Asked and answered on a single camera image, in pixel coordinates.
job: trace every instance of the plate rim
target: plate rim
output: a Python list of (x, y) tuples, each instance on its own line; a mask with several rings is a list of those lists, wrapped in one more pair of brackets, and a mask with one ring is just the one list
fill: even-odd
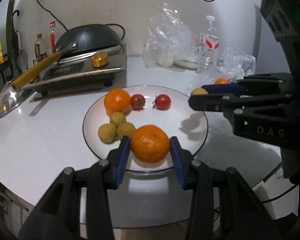
[[(133, 85), (133, 86), (128, 86), (128, 87), (124, 87), (124, 88), (130, 88), (130, 87), (159, 87), (159, 88), (167, 88), (167, 87), (156, 86), (156, 85)], [(178, 90), (175, 90), (175, 89), (172, 89), (172, 88), (167, 88), (167, 89), (173, 90), (173, 91), (175, 91), (175, 92), (178, 92), (178, 93), (180, 93), (180, 94), (182, 94), (182, 95), (185, 95), (187, 98), (189, 98), (185, 93), (182, 93), (182, 92), (180, 92), (180, 91), (178, 91)], [(91, 147), (89, 146), (89, 144), (88, 144), (88, 142), (87, 142), (87, 140), (86, 140), (86, 138), (85, 138), (85, 136), (84, 136), (83, 126), (84, 126), (84, 121), (85, 121), (85, 119), (86, 119), (86, 117), (87, 117), (87, 114), (88, 114), (88, 112), (90, 111), (90, 109), (95, 105), (96, 102), (98, 102), (99, 100), (101, 100), (101, 99), (104, 98), (104, 97), (105, 97), (105, 95), (102, 96), (102, 97), (100, 97), (97, 101), (95, 101), (95, 102), (89, 107), (89, 109), (87, 110), (86, 114), (84, 115), (83, 122), (82, 122), (82, 135), (83, 135), (84, 141), (86, 142), (86, 145), (88, 146), (88, 148), (90, 149), (90, 151), (91, 151), (96, 157), (98, 157), (100, 160), (102, 160), (102, 158), (100, 158), (100, 157), (99, 157), (99, 156), (91, 149)], [(207, 119), (206, 114), (204, 113), (204, 111), (203, 111), (203, 114), (204, 114), (204, 117), (205, 117), (205, 120), (206, 120), (206, 135), (205, 135), (205, 138), (204, 138), (204, 140), (203, 140), (201, 146), (199, 147), (199, 149), (192, 155), (193, 157), (199, 152), (199, 150), (201, 150), (201, 148), (203, 147), (203, 145), (204, 145), (204, 143), (205, 143), (205, 141), (206, 141), (206, 139), (207, 139), (207, 137), (208, 137), (209, 123), (208, 123), (208, 119)], [(165, 168), (165, 169), (161, 169), (161, 170), (157, 170), (157, 171), (135, 171), (135, 170), (130, 170), (130, 169), (126, 169), (126, 171), (134, 172), (134, 173), (145, 173), (145, 174), (150, 174), (150, 173), (157, 173), (157, 172), (168, 171), (168, 170), (170, 170), (170, 169), (173, 169), (173, 167), (174, 167), (174, 166), (172, 165), (172, 167)]]

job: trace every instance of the black pan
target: black pan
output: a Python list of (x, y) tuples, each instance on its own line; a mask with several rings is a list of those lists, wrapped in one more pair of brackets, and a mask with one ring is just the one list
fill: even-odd
[(63, 49), (73, 41), (78, 43), (78, 48), (64, 57), (72, 57), (121, 44), (116, 32), (103, 24), (83, 25), (66, 31), (57, 41), (56, 48), (61, 46)]

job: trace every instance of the hook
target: hook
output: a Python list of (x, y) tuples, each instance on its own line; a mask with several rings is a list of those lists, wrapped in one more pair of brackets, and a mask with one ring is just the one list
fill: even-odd
[(17, 13), (17, 16), (20, 15), (20, 11), (19, 10), (15, 10), (13, 13), (12, 13), (12, 18), (14, 17), (14, 14)]

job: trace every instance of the mandarin orange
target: mandarin orange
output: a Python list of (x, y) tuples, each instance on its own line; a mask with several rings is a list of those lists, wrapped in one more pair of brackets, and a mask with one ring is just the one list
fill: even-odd
[(228, 84), (229, 82), (225, 78), (218, 78), (214, 84), (215, 85), (221, 85), (221, 84)]
[(170, 141), (159, 127), (144, 125), (132, 132), (130, 146), (138, 160), (144, 163), (157, 163), (168, 154)]
[(113, 89), (104, 98), (104, 105), (108, 114), (127, 112), (130, 108), (130, 103), (129, 93), (122, 89)]

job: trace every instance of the bottle label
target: bottle label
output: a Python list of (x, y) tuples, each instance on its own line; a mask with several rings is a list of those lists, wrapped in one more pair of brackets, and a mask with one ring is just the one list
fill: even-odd
[(200, 43), (204, 44), (204, 47), (209, 49), (218, 49), (219, 48), (219, 37), (209, 34), (200, 35)]
[(55, 41), (54, 41), (54, 34), (53, 33), (50, 34), (50, 42), (51, 42), (51, 49), (52, 49), (52, 53), (53, 53), (54, 48), (56, 46)]

